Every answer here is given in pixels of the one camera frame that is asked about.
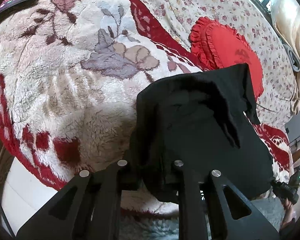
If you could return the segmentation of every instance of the bed sheet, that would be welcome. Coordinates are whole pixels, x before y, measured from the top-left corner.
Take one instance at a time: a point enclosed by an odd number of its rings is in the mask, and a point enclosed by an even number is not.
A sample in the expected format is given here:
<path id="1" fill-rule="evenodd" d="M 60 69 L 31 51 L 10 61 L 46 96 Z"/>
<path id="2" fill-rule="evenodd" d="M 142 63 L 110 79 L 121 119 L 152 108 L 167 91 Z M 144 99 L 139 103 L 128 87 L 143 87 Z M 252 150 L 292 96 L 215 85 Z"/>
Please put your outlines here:
<path id="1" fill-rule="evenodd" d="M 287 180 L 284 124 L 295 79 L 274 30 L 249 0 L 39 0 L 0 24 L 0 138 L 42 183 L 60 189 L 82 169 L 120 159 L 135 124 L 135 99 L 166 76 L 209 70 L 190 53 L 200 16 L 244 35 L 263 67 L 255 130 Z M 142 187 L 122 207 L 178 210 Z"/>

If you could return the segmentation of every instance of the gray rolled cloth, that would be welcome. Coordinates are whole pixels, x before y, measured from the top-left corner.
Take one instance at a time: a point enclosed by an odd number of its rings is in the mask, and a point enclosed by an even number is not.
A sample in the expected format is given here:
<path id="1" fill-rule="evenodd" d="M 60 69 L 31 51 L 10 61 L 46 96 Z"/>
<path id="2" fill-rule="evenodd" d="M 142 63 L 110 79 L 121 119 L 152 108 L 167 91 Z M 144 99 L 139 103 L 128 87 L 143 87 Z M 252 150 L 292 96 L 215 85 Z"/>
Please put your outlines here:
<path id="1" fill-rule="evenodd" d="M 284 217 L 284 209 L 278 198 L 251 201 L 277 231 Z M 208 227 L 208 239 L 211 239 Z M 121 216 L 119 240 L 178 240 L 179 219 L 141 218 Z"/>
<path id="2" fill-rule="evenodd" d="M 299 72 L 300 71 L 300 60 L 298 59 L 297 55 L 294 53 L 293 49 L 288 44 L 283 42 L 282 45 L 288 54 L 288 58 L 290 60 L 293 71 Z"/>

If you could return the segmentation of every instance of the teal fluffy fabric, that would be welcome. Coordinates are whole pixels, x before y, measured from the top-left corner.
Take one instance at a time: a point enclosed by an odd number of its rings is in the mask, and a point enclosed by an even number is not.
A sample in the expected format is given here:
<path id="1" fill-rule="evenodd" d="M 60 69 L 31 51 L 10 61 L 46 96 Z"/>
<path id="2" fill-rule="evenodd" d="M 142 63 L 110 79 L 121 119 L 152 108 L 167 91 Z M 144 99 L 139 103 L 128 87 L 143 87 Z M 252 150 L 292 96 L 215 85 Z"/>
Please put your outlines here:
<path id="1" fill-rule="evenodd" d="M 252 203 L 279 231 L 284 217 L 284 209 L 278 198 L 253 200 Z M 177 240 L 179 238 L 179 219 L 149 219 L 122 216 L 120 240 Z"/>

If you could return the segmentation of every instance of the white floor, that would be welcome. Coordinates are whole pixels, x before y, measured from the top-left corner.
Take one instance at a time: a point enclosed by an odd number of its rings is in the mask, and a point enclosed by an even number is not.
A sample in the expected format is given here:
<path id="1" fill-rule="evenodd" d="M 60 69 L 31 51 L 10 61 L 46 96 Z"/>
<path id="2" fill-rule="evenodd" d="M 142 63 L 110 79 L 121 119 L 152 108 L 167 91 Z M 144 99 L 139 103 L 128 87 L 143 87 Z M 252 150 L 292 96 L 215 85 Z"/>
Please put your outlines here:
<path id="1" fill-rule="evenodd" d="M 2 195 L 2 207 L 16 234 L 57 191 L 43 185 L 14 158 Z"/>

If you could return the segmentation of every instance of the fluffy blanket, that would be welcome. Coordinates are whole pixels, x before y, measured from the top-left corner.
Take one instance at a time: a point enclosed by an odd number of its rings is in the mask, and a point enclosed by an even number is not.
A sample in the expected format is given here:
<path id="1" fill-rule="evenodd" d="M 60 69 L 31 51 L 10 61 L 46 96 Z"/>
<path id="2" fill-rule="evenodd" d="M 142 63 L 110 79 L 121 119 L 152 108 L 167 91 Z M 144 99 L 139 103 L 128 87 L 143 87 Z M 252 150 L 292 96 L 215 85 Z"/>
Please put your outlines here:
<path id="1" fill-rule="evenodd" d="M 190 53 L 199 16 L 246 35 L 263 67 L 255 126 L 286 180 L 284 123 L 295 81 L 278 37 L 248 0 L 39 0 L 0 24 L 0 138 L 42 183 L 60 189 L 82 169 L 120 159 L 135 125 L 135 99 L 151 82 L 207 71 Z M 171 213 L 146 189 L 122 207 Z"/>

